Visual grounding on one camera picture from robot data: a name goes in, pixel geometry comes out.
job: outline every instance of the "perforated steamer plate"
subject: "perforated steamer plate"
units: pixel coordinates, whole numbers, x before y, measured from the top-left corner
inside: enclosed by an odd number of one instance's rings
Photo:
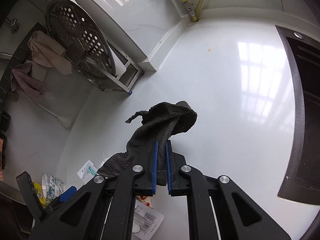
[[[85,76],[106,79],[100,70],[81,60],[88,57],[115,76],[116,66],[111,49],[92,18],[70,0],[52,0],[46,10],[46,24],[50,36],[66,50],[66,56],[77,71]]]

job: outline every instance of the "blue gripper pad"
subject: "blue gripper pad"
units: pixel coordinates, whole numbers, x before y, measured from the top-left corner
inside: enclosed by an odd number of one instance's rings
[[[153,158],[153,169],[152,169],[152,193],[156,194],[156,184],[157,184],[157,162],[158,162],[158,142],[155,142],[154,148],[154,158]]]
[[[171,179],[171,165],[170,165],[170,156],[169,156],[169,147],[168,142],[165,144],[165,152],[167,156],[167,181],[168,181],[168,192],[169,195],[172,193],[172,179]]]

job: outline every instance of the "cleaning brush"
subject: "cleaning brush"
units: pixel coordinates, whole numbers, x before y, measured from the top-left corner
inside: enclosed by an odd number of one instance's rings
[[[63,117],[61,115],[57,115],[53,112],[51,112],[49,109],[45,108],[44,106],[42,106],[41,104],[38,104],[38,106],[40,106],[42,109],[46,110],[47,112],[49,112],[50,114],[54,115],[55,117],[57,117],[57,119],[60,121],[60,123],[65,127],[68,128],[71,125],[71,119]]]

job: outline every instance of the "brown dish towel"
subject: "brown dish towel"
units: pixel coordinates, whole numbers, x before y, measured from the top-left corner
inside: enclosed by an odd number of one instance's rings
[[[34,62],[44,67],[55,67],[62,75],[71,74],[71,62],[64,58],[66,49],[42,31],[31,35],[28,46]]]
[[[48,91],[44,82],[36,80],[30,77],[28,74],[31,70],[31,62],[17,65],[11,71],[11,90],[15,91],[18,87],[38,104],[38,99],[40,95],[43,95]]]

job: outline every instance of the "gray towel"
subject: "gray towel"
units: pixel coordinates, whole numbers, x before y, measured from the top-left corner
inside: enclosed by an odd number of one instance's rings
[[[105,177],[119,175],[129,166],[136,165],[141,154],[150,154],[153,141],[158,141],[157,184],[167,184],[165,143],[171,135],[187,132],[196,122],[197,114],[186,101],[159,103],[149,111],[136,112],[126,122],[142,116],[142,126],[132,135],[125,153],[116,153],[98,170]]]
[[[30,74],[31,65],[31,62],[28,62],[13,68],[10,75],[11,90],[15,91],[19,87],[37,104],[39,96],[46,93],[48,89],[44,82],[28,76],[28,74]]]

